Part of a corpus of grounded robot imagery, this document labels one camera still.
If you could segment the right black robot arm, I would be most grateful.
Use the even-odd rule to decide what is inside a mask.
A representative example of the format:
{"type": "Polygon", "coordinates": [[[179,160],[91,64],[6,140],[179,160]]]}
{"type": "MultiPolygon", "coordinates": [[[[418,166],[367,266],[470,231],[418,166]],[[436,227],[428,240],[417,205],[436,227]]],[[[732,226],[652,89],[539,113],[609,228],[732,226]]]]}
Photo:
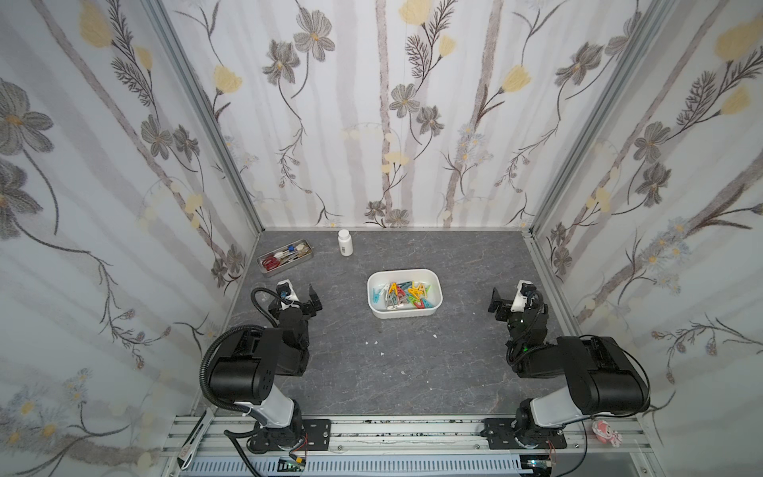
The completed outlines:
{"type": "Polygon", "coordinates": [[[493,289],[488,311],[507,325],[506,362],[518,377],[564,378],[561,389],[524,399],[511,419],[485,419],[481,436],[490,449],[565,449],[568,425],[598,415],[633,417],[647,411],[651,389],[646,373],[613,338],[546,340],[550,308],[532,282],[520,281],[512,299],[493,289]]]}

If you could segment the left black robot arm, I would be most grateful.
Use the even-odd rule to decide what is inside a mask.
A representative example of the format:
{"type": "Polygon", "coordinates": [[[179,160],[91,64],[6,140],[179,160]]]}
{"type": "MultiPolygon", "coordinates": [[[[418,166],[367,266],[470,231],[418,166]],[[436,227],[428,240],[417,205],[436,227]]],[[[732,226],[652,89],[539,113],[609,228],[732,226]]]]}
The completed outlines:
{"type": "Polygon", "coordinates": [[[256,287],[250,300],[268,326],[230,328],[210,345],[200,365],[202,395],[219,409],[254,419],[248,431],[224,432],[240,457],[276,449],[305,451],[309,433],[300,404],[278,389],[275,378],[307,371],[309,323],[323,304],[313,287],[301,300],[286,282],[274,289],[256,287]]]}

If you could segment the white storage box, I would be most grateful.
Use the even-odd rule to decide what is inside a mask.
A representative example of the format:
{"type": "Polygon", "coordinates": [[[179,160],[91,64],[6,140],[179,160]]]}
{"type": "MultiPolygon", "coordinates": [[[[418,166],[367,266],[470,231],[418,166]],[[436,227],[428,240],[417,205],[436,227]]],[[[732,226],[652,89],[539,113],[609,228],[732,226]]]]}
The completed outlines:
{"type": "Polygon", "coordinates": [[[379,319],[419,318],[431,316],[437,312],[443,304],[443,291],[438,276],[432,270],[417,268],[417,270],[387,270],[373,273],[367,280],[367,296],[369,308],[379,319]],[[431,309],[419,309],[415,306],[416,297],[410,295],[407,290],[399,289],[399,297],[373,303],[373,291],[375,288],[387,290],[392,282],[411,281],[412,286],[422,284],[426,287],[426,297],[435,305],[431,309]]]}

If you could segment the metal tray with tools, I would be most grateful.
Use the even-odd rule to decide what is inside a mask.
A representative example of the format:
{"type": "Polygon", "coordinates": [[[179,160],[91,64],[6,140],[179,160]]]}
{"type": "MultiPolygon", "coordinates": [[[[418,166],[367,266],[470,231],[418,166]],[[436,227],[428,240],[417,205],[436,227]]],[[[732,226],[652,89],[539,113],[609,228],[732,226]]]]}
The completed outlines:
{"type": "Polygon", "coordinates": [[[299,266],[313,258],[313,248],[307,240],[297,240],[286,246],[262,254],[256,259],[256,266],[264,276],[273,276],[299,266]]]}

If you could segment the white pill bottle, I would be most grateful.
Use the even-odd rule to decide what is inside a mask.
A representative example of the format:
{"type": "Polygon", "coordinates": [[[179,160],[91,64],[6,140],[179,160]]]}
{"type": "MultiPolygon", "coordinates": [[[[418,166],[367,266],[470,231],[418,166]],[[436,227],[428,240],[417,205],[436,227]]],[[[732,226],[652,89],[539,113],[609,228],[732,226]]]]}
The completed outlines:
{"type": "Polygon", "coordinates": [[[342,256],[351,256],[354,253],[352,236],[348,230],[339,230],[338,242],[342,256]]]}

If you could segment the pink white small object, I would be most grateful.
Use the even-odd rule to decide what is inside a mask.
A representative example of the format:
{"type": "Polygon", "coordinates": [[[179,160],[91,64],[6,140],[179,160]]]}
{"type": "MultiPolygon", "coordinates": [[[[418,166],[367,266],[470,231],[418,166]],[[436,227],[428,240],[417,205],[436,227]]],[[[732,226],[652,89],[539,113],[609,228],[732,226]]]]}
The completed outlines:
{"type": "Polygon", "coordinates": [[[596,438],[602,443],[608,443],[613,447],[620,447],[623,443],[621,433],[614,429],[608,421],[594,419],[591,429],[596,438]]]}

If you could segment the aluminium front rail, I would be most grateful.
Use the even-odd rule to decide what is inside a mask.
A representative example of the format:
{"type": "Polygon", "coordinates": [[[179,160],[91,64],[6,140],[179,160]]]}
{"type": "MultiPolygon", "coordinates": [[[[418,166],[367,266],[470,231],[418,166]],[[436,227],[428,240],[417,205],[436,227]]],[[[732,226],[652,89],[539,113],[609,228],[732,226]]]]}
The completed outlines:
{"type": "Polygon", "coordinates": [[[514,443],[508,417],[337,415],[306,419],[306,443],[262,454],[245,417],[176,417],[161,476],[662,476],[636,419],[614,419],[618,446],[574,423],[535,448],[514,443]]]}

